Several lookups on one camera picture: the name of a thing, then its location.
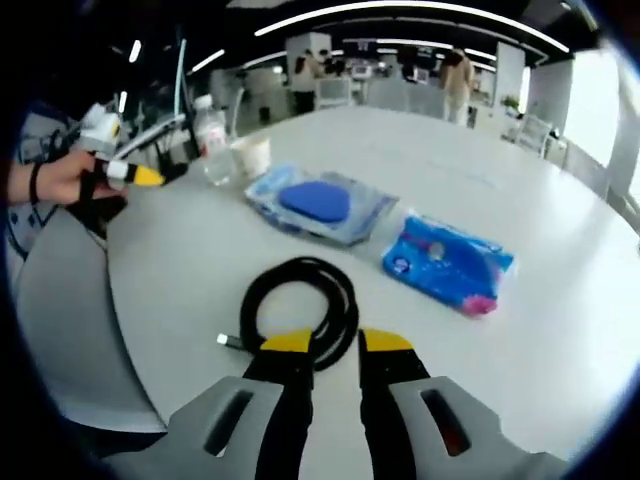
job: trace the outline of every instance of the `black wristband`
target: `black wristband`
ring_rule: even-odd
[[[42,163],[34,163],[33,170],[31,170],[31,178],[29,179],[29,201],[31,205],[35,205],[40,201],[38,198],[38,189],[37,189],[37,181],[38,181],[38,172],[40,171],[40,167]]]

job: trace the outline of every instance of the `human hand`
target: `human hand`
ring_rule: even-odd
[[[42,165],[36,179],[38,198],[62,205],[77,202],[80,199],[82,172],[93,172],[94,166],[95,158],[82,150],[74,150],[55,162]],[[124,194],[124,191],[113,190],[105,182],[98,182],[92,198],[107,198]]]

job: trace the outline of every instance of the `ceiling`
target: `ceiling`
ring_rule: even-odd
[[[570,58],[556,47],[502,23],[451,11],[426,8],[367,8],[325,15],[296,23],[261,37],[254,32],[272,23],[349,0],[93,0],[91,12],[77,22],[76,49],[58,49],[55,72],[46,82],[45,100],[73,116],[96,100],[106,101],[120,90],[146,92],[149,85],[172,84],[177,59],[176,27],[187,39],[185,67],[219,49],[225,55],[192,77],[206,78],[212,68],[240,65],[284,49],[286,38],[310,30],[332,35],[334,48],[345,38],[401,38],[461,45],[495,53],[498,39],[509,37],[525,50],[533,65]],[[594,46],[595,35],[574,12],[557,0],[456,0],[457,4],[492,12],[532,26],[576,51]],[[143,48],[138,61],[128,62],[135,39]],[[86,72],[95,72],[87,79]]]

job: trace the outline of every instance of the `blue sponge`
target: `blue sponge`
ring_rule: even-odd
[[[278,194],[278,202],[288,210],[322,223],[342,222],[349,216],[349,193],[325,182],[284,188]]]

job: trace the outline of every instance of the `white table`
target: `white table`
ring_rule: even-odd
[[[353,255],[276,231],[190,172],[132,198],[108,232],[122,333],[165,420],[247,367],[250,359],[216,336],[237,334],[249,283],[284,260],[315,255],[351,277],[362,325],[409,339],[432,375],[451,377],[498,412],[516,444],[568,458],[589,441],[639,358],[640,259],[622,218],[548,162],[427,117],[341,108],[264,133],[275,161],[337,170],[501,242],[517,256],[515,275],[498,309],[470,320]],[[281,287],[261,309],[263,332],[315,325],[323,307],[310,287]],[[316,375],[313,399],[300,478],[371,478],[355,344]]]

